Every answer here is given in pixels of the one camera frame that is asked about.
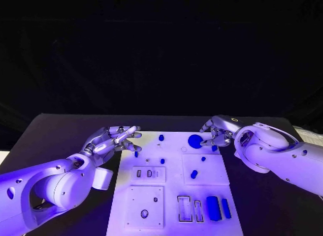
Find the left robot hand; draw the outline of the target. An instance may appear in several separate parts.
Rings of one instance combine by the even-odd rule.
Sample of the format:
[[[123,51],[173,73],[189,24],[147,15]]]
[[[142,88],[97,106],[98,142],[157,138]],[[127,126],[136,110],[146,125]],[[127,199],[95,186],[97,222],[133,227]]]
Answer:
[[[130,138],[140,137],[140,126],[103,127],[88,137],[81,149],[81,154],[88,156],[95,166],[100,167],[108,162],[117,151],[142,151],[142,147],[130,141]]]

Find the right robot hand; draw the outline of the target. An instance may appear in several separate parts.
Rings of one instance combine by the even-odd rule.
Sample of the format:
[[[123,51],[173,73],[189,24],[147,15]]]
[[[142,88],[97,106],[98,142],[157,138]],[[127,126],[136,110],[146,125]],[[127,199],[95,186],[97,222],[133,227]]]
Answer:
[[[227,147],[231,144],[231,141],[235,139],[235,136],[244,126],[245,123],[241,121],[241,119],[235,117],[227,115],[212,116],[199,130],[201,133],[209,130],[212,138],[204,140],[201,142],[201,145],[204,147],[205,146]]]

